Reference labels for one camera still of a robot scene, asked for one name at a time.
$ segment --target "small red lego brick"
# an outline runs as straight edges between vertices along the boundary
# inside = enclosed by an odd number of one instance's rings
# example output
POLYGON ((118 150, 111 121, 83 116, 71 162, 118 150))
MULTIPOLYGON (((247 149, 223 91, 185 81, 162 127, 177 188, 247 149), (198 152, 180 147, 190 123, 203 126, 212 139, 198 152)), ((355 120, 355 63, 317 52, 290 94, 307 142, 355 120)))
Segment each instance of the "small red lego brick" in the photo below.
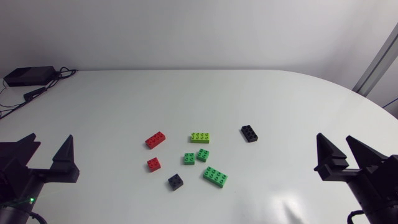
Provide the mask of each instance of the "small red lego brick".
POLYGON ((150 149, 153 149, 164 140, 166 140, 166 136, 161 132, 158 132, 146 140, 145 143, 150 149))
POLYGON ((151 172, 153 172, 153 171, 155 171, 157 169, 160 169, 160 162, 157 160, 156 157, 151 159, 151 160, 149 160, 147 163, 148 163, 149 170, 151 172))

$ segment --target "small black lego brick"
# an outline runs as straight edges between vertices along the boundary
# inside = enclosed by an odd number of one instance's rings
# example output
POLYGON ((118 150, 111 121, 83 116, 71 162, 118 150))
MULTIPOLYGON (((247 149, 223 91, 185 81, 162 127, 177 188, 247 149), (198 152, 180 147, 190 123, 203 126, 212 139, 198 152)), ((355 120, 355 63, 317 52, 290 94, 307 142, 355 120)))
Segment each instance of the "small black lego brick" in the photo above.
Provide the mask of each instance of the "small black lego brick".
POLYGON ((257 141, 257 139, 259 139, 259 137, 253 131, 250 125, 243 126, 241 131, 244 134, 244 137, 246 137, 246 139, 248 140, 248 142, 254 142, 257 141))
POLYGON ((180 178, 178 174, 175 174, 171 178, 169 178, 169 184, 172 187, 173 190, 177 190, 179 187, 181 187, 184 182, 180 178))

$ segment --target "small green lego brick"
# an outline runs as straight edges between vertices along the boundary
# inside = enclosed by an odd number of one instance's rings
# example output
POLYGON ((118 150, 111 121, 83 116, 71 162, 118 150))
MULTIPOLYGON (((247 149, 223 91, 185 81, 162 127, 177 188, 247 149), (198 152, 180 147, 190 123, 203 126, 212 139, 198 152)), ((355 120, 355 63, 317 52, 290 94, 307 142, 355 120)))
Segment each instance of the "small green lego brick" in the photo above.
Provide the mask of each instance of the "small green lego brick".
POLYGON ((197 153, 197 159, 200 161, 206 162, 207 157, 209 157, 209 151, 200 149, 199 152, 197 153))
POLYGON ((224 187, 228 176, 211 167, 207 167, 205 173, 203 174, 203 178, 222 188, 224 187))
POLYGON ((191 134, 192 143, 209 143, 210 134, 209 133, 192 133, 191 134))
POLYGON ((184 164, 185 165, 194 165, 195 164, 195 154, 194 153, 185 153, 184 164))

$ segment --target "green lego brick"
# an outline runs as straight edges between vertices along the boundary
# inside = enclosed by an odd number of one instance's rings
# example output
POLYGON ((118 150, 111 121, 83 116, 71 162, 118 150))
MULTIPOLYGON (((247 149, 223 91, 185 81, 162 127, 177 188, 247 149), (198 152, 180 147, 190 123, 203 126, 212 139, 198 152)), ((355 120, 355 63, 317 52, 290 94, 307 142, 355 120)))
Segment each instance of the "green lego brick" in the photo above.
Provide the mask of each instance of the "green lego brick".
POLYGON ((192 133, 191 134, 192 143, 209 143, 210 134, 209 133, 192 133))
POLYGON ((199 152, 197 153, 197 159, 200 161, 206 162, 207 157, 209 157, 209 151, 200 149, 199 152))
POLYGON ((228 176, 211 167, 207 167, 205 173, 203 174, 203 178, 222 188, 224 187, 228 176))
POLYGON ((185 153, 184 164, 185 165, 194 165, 195 164, 195 154, 194 153, 185 153))

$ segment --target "black cable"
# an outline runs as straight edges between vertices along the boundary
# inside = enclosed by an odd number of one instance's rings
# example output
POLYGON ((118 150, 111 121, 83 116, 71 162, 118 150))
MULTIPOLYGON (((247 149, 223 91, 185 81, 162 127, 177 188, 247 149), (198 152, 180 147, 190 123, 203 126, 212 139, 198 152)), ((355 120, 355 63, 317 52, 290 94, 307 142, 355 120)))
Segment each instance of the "black cable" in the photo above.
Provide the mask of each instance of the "black cable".
POLYGON ((0 91, 0 94, 7 88, 4 84, 4 79, 2 80, 2 85, 4 86, 4 88, 0 91))
POLYGON ((353 217, 354 217, 355 215, 362 215, 362 214, 365 214, 362 210, 358 210, 358 211, 353 211, 353 212, 351 212, 351 213, 348 215, 348 217, 347 217, 347 224, 354 224, 354 223, 353 223, 353 217))
POLYGON ((57 72, 58 75, 57 75, 53 80, 51 80, 50 83, 47 84, 47 86, 46 86, 40 93, 38 93, 37 95, 33 96, 31 99, 29 99, 29 100, 27 100, 27 101, 25 101, 25 102, 23 102, 23 103, 16 104, 16 105, 13 105, 13 106, 4 106, 4 107, 7 107, 7 108, 12 108, 12 107, 14 107, 14 106, 16 106, 16 107, 13 108, 13 109, 10 109, 10 110, 0 110, 0 119, 5 118, 6 116, 8 116, 9 114, 11 114, 11 113, 14 112, 15 110, 18 110, 19 108, 25 106, 26 104, 28 104, 29 102, 31 102, 32 100, 36 99, 36 98, 39 97, 41 94, 43 94, 44 92, 46 92, 48 89, 54 87, 54 86, 59 82, 59 80, 69 78, 69 77, 71 77, 72 75, 76 74, 77 71, 78 71, 77 69, 71 69, 71 70, 70 70, 70 69, 67 68, 67 67, 62 67, 62 68, 59 70, 59 72, 57 72), (62 74, 65 73, 65 72, 70 72, 70 74, 69 74, 69 75, 63 76, 62 74), (5 112, 5 111, 9 111, 9 112, 2 116, 2 112, 5 112))
POLYGON ((394 99, 393 101, 391 101, 390 103, 386 104, 386 105, 383 106, 382 108, 385 108, 386 106, 390 105, 391 103, 393 103, 393 102, 395 102, 395 101, 397 101, 397 100, 398 100, 398 98, 394 99))
POLYGON ((37 219, 37 221, 39 221, 40 224, 47 224, 45 219, 43 217, 41 217, 39 214, 37 214, 37 213, 30 212, 29 216, 32 217, 33 219, 37 219))
MULTIPOLYGON (((4 86, 4 88, 0 91, 0 94, 7 88, 6 85, 4 84, 4 82, 5 82, 5 80, 3 79, 2 85, 4 86)), ((20 103, 17 105, 12 105, 12 106, 5 106, 5 105, 0 104, 0 106, 5 107, 5 108, 13 108, 13 107, 19 106, 19 105, 20 105, 20 103)))

